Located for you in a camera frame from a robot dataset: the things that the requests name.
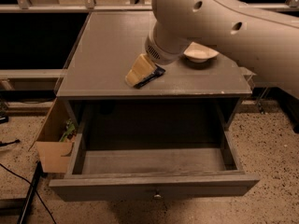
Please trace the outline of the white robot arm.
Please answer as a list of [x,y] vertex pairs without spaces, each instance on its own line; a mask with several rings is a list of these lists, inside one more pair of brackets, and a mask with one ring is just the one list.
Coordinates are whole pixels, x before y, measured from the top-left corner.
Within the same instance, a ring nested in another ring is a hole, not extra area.
[[151,6],[156,23],[146,39],[146,52],[125,77],[129,86],[151,82],[162,65],[197,43],[299,98],[297,18],[237,0],[151,0]]

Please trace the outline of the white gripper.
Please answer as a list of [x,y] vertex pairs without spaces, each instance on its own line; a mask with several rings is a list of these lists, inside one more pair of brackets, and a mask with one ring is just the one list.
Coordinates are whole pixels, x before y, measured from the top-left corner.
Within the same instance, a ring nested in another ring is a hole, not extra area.
[[179,59],[191,44],[185,38],[169,32],[162,25],[155,25],[145,42],[148,54],[140,54],[125,77],[126,83],[134,87],[137,82],[147,77],[156,69],[155,63],[167,65]]

